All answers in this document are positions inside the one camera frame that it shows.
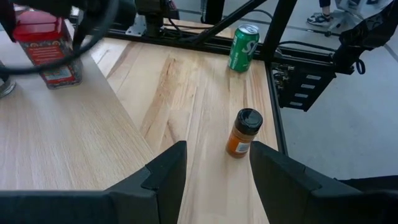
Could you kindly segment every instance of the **black jar lid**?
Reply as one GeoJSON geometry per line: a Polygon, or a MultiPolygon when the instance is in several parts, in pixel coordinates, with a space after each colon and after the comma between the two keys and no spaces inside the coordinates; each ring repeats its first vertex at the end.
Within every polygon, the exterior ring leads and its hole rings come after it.
{"type": "Polygon", "coordinates": [[[245,108],[238,112],[235,128],[242,134],[255,135],[262,125],[262,116],[255,109],[245,108]]]}

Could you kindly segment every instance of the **shoe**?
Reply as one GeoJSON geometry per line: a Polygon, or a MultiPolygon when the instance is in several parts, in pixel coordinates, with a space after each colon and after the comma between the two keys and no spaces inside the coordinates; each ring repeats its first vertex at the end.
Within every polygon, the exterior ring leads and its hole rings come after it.
{"type": "Polygon", "coordinates": [[[330,25],[331,16],[325,16],[323,13],[316,12],[307,19],[311,25],[328,27],[330,25]]]}

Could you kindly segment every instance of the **wood grain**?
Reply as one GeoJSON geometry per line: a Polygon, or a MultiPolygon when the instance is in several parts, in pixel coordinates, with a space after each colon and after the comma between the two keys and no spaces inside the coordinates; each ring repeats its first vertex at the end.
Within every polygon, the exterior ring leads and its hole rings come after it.
{"type": "Polygon", "coordinates": [[[264,117],[257,140],[277,149],[264,64],[254,61],[248,72],[236,73],[228,56],[134,42],[120,54],[106,76],[152,153],[188,142],[179,223],[267,223],[249,157],[224,151],[245,107],[264,117]]]}
{"type": "MultiPolygon", "coordinates": [[[[0,32],[0,60],[30,64],[0,32]]],[[[48,90],[38,75],[12,77],[0,100],[0,189],[106,189],[154,158],[91,57],[83,83],[48,90]]]]}

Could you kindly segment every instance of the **red container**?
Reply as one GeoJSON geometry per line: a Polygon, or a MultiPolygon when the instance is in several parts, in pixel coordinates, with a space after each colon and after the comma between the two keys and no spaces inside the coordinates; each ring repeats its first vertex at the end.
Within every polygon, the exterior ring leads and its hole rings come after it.
{"type": "MultiPolygon", "coordinates": [[[[72,39],[62,18],[41,11],[26,11],[17,17],[13,33],[34,65],[50,63],[72,53],[72,39]]],[[[40,76],[49,89],[81,83],[80,60],[40,76]]]]}

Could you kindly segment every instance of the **soda can lid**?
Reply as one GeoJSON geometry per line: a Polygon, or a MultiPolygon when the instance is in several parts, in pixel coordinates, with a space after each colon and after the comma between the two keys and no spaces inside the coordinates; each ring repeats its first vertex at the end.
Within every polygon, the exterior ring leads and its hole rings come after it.
{"type": "Polygon", "coordinates": [[[258,34],[259,33],[259,28],[255,25],[251,25],[251,24],[243,24],[240,25],[238,27],[238,29],[242,32],[244,32],[245,34],[250,34],[250,35],[254,35],[254,34],[258,34]]]}

